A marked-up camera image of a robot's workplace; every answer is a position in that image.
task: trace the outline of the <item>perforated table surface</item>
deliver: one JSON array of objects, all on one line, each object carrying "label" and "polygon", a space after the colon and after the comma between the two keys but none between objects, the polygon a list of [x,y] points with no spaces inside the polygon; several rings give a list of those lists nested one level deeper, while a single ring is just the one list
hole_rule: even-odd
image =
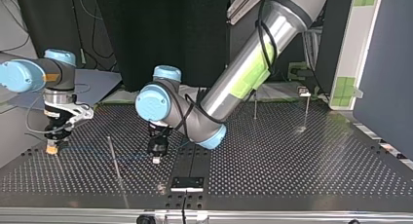
[{"label": "perforated table surface", "polygon": [[[413,212],[413,171],[322,102],[253,109],[234,112],[218,149],[174,133],[153,165],[134,107],[102,106],[59,157],[39,144],[0,168],[0,206]],[[172,193],[176,176],[203,177],[203,193]]]}]

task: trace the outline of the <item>small white object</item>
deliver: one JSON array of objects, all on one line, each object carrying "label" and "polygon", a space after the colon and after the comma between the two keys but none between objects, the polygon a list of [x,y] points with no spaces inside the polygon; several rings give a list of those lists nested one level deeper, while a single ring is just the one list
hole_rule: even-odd
[{"label": "small white object", "polygon": [[161,157],[153,157],[152,158],[152,163],[153,164],[159,164],[161,162]]}]

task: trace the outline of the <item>robotic arm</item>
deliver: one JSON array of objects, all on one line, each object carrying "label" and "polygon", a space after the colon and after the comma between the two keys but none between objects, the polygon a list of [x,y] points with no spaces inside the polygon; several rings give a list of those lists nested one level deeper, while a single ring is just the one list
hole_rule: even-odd
[{"label": "robotic arm", "polygon": [[[264,44],[268,55],[277,49],[279,55],[290,41],[307,30],[319,15],[326,0],[269,0],[268,15],[263,21],[274,38],[274,48],[268,35]],[[213,149],[226,134],[223,122],[252,90],[269,77],[270,72],[262,54],[258,30],[250,36],[244,48],[219,77],[212,89],[197,106],[178,94],[181,72],[174,67],[155,68],[154,81],[145,86],[136,99],[140,117],[149,121],[156,132],[151,137],[149,149],[162,156],[166,149],[165,129],[174,127],[186,134],[191,141]]]},{"label": "robotic arm", "polygon": [[49,154],[57,153],[79,121],[94,116],[89,105],[76,102],[75,69],[75,55],[60,50],[46,50],[44,58],[12,59],[0,64],[0,84],[9,91],[29,93],[45,88],[44,113],[50,123],[44,131],[32,130],[28,123],[27,127],[45,135]]}]

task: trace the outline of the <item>black curtain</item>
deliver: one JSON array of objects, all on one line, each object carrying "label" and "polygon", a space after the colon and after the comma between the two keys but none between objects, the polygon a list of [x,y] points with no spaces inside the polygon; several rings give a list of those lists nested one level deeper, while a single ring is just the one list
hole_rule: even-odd
[{"label": "black curtain", "polygon": [[97,0],[129,91],[159,64],[181,69],[183,84],[211,87],[225,68],[229,0]]}]

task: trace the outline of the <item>gray wall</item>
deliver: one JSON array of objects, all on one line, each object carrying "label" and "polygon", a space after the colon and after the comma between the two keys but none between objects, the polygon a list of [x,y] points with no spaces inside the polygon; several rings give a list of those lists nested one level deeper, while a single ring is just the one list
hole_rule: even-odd
[{"label": "gray wall", "polygon": [[413,5],[382,0],[355,105],[355,117],[413,159]]},{"label": "gray wall", "polygon": [[[20,20],[21,17],[19,11],[16,9],[15,5],[9,0],[3,0],[9,9],[14,13],[16,18]],[[0,2],[0,51],[19,46],[24,43],[27,38],[27,34],[20,29],[13,18],[10,16],[9,12]],[[36,53],[33,48],[33,44],[29,41],[25,46],[20,49],[9,51],[9,54],[26,56],[36,58]]]},{"label": "gray wall", "polygon": [[[21,20],[20,14],[16,7],[9,0],[5,1],[15,16]],[[27,34],[19,28],[9,12],[0,3],[0,51],[13,48],[22,44],[27,38]],[[36,58],[31,41],[24,47],[9,51],[8,53],[17,56]],[[10,59],[11,56],[0,53],[0,62]],[[0,87],[0,104],[14,96],[14,93],[8,92]],[[21,152],[30,146],[39,142],[39,140],[24,135],[28,132],[25,128],[25,109],[14,108],[0,114],[0,167],[14,159]],[[47,124],[47,118],[40,111],[33,111],[30,118],[31,127],[34,129],[43,129]]]}]

